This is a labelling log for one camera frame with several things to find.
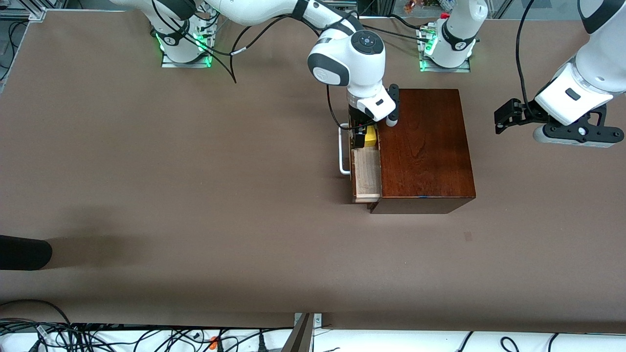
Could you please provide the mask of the white drawer handle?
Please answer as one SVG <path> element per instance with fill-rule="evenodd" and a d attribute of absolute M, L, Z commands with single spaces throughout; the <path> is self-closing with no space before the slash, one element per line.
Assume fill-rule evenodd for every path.
<path fill-rule="evenodd" d="M 350 127 L 349 123 L 341 123 L 337 129 L 337 146 L 338 146 L 338 171 L 344 176 L 350 176 L 351 170 L 344 167 L 344 147 L 343 147 L 343 133 L 348 132 Z"/>

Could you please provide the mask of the wooden drawer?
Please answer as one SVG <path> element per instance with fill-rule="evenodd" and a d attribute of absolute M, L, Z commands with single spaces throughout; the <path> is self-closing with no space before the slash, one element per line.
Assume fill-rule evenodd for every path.
<path fill-rule="evenodd" d="M 376 123 L 368 117 L 367 127 L 371 125 L 377 128 Z M 381 198 L 379 141 L 375 147 L 353 149 L 351 129 L 348 131 L 348 140 L 353 203 L 378 202 Z"/>

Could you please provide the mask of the dark brown wooden cabinet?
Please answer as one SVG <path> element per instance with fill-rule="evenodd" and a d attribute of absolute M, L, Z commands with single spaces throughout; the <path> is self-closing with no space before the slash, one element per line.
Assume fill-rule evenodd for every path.
<path fill-rule="evenodd" d="M 474 200 L 460 92 L 401 88 L 398 116 L 379 128 L 381 196 L 371 214 L 449 214 Z"/>

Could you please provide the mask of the grey metal bar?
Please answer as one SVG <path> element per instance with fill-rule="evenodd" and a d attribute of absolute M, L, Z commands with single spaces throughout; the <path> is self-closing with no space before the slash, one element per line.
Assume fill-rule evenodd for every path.
<path fill-rule="evenodd" d="M 313 313 L 302 313 L 280 352 L 310 352 L 315 326 Z"/>

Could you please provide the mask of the black rounded object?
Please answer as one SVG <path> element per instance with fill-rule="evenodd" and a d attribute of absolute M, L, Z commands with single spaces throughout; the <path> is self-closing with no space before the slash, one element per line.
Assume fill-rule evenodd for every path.
<path fill-rule="evenodd" d="M 46 241 L 0 235 L 0 270 L 40 270 L 52 256 Z"/>

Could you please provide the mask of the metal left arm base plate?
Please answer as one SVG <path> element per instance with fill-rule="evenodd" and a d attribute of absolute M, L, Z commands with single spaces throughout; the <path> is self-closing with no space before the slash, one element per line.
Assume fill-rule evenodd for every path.
<path fill-rule="evenodd" d="M 461 50 L 455 50 L 447 40 L 440 36 L 439 28 L 433 26 L 421 26 L 416 30 L 418 37 L 418 53 L 420 58 L 420 70 L 422 72 L 438 73 L 469 73 L 470 56 L 472 55 L 471 44 L 460 42 Z"/>

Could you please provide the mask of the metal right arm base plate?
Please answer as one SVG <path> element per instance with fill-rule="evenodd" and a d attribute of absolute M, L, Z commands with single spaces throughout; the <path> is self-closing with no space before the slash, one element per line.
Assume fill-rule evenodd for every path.
<path fill-rule="evenodd" d="M 203 43 L 194 33 L 183 30 L 174 33 L 155 33 L 162 53 L 162 67 L 205 68 L 212 66 L 212 57 L 208 55 Z"/>

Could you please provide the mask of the metal table bracket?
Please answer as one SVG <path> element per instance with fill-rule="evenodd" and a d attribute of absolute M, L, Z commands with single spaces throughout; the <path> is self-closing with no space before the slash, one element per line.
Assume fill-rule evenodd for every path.
<path fill-rule="evenodd" d="M 315 330 L 322 328 L 321 313 L 296 313 L 294 316 L 294 326 L 292 334 L 303 334 L 305 337 L 312 337 Z"/>

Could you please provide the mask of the aluminium frame profile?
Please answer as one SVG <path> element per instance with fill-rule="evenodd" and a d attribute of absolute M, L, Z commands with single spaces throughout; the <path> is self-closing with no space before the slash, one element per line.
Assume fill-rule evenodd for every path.
<path fill-rule="evenodd" d="M 0 0 L 0 20 L 40 20 L 45 9 L 44 0 Z"/>

